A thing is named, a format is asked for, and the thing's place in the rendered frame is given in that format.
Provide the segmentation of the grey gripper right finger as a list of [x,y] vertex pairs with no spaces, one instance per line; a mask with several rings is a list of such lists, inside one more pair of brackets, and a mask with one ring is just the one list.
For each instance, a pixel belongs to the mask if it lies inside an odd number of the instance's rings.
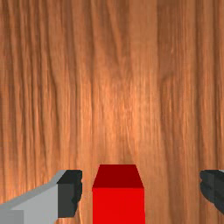
[[202,195],[224,215],[224,170],[203,170],[199,177]]

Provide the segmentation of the red cube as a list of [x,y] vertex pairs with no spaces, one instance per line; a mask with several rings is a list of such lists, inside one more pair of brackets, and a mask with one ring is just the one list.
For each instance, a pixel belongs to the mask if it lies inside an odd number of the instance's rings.
[[144,185],[134,164],[101,164],[93,192],[93,224],[145,224]]

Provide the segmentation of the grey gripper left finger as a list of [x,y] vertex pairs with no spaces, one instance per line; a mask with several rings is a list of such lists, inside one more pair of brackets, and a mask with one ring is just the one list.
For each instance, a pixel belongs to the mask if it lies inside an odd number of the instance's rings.
[[82,195],[82,171],[61,170],[29,192],[0,205],[0,224],[54,224],[75,216]]

